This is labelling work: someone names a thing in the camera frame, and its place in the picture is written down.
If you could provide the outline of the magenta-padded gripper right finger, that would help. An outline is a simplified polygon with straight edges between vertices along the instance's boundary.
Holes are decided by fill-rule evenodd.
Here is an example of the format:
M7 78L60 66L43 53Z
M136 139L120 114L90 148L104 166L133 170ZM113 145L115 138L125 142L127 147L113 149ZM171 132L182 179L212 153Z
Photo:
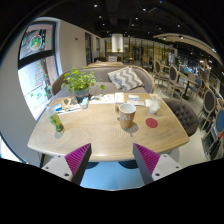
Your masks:
M168 154L157 154L152 150L133 144L133 155L145 185L182 169Z

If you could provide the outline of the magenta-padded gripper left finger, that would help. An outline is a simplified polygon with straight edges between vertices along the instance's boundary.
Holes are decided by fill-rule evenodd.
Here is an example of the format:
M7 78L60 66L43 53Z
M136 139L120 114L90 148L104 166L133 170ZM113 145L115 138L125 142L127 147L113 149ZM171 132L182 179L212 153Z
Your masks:
M91 144L88 143L65 156L55 156L42 169L79 185L91 153Z

